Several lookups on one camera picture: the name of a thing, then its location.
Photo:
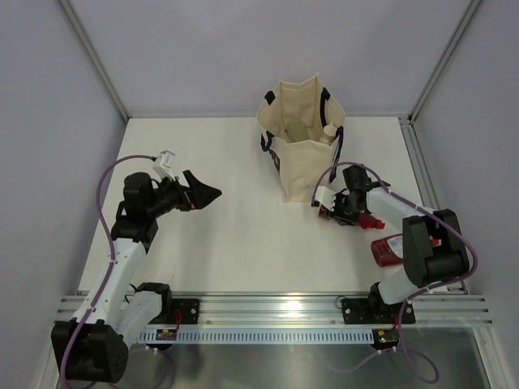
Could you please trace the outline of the sage green bottle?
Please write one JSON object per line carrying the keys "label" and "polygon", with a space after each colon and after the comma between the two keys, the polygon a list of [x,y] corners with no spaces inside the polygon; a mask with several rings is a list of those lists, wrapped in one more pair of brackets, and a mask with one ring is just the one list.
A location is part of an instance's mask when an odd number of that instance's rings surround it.
{"label": "sage green bottle", "polygon": [[303,142],[310,138],[306,123],[298,118],[286,125],[285,134],[288,143]]}

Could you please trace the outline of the red bottle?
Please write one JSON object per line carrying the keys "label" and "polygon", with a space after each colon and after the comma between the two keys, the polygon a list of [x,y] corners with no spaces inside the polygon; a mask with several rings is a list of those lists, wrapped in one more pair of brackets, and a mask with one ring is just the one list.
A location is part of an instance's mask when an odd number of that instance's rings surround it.
{"label": "red bottle", "polygon": [[371,253],[379,267],[403,264],[403,236],[397,234],[373,241]]}
{"label": "red bottle", "polygon": [[354,220],[343,220],[338,216],[333,216],[332,213],[325,208],[320,206],[319,213],[320,218],[325,220],[334,220],[340,226],[358,226],[362,229],[384,229],[385,223],[375,218],[372,214],[361,212]]}

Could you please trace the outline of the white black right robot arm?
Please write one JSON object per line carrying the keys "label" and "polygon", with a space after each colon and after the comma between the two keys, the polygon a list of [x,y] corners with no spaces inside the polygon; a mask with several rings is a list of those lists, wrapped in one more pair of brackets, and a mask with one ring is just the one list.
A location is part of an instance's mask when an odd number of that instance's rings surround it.
{"label": "white black right robot arm", "polygon": [[332,197],[329,215],[342,225],[355,225],[361,216],[378,216],[401,230],[401,269],[374,283],[365,297],[344,297],[345,323],[412,324],[410,298],[419,290],[457,280],[470,269],[455,212],[413,205],[366,168],[344,169],[345,190]]}

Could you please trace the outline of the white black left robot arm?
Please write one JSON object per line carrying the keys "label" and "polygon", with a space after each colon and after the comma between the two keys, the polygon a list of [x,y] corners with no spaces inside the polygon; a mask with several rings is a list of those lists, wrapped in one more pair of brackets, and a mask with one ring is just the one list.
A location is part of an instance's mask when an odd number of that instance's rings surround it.
{"label": "white black left robot arm", "polygon": [[117,383],[125,373],[131,346],[151,322],[173,317],[167,284],[143,283],[130,303],[123,300],[158,231],[157,220],[173,210],[201,210],[221,190],[200,182],[189,170],[187,183],[163,177],[159,185],[144,172],[124,180],[123,200],[109,233],[109,256],[80,308],[51,331],[54,356],[64,381]]}

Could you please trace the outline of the beige canvas tote bag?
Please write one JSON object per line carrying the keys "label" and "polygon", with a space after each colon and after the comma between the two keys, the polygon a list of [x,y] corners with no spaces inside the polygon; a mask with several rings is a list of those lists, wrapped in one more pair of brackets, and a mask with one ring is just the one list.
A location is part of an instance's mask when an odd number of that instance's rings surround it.
{"label": "beige canvas tote bag", "polygon": [[[301,119],[309,139],[288,143],[285,128]],[[320,175],[338,162],[344,144],[346,114],[335,97],[315,75],[301,83],[279,81],[264,95],[256,119],[260,146],[270,155],[281,181],[283,201],[308,202]],[[323,127],[332,122],[337,128],[331,145],[320,142]]]}

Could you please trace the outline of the beige flip-cap bottle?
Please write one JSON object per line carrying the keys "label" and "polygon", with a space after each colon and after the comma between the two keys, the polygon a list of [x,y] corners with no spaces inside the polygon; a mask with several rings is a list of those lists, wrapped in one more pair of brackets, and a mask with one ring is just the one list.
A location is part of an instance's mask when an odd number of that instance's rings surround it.
{"label": "beige flip-cap bottle", "polygon": [[320,142],[326,145],[331,145],[336,138],[337,128],[330,122],[323,127],[323,133],[320,136]]}

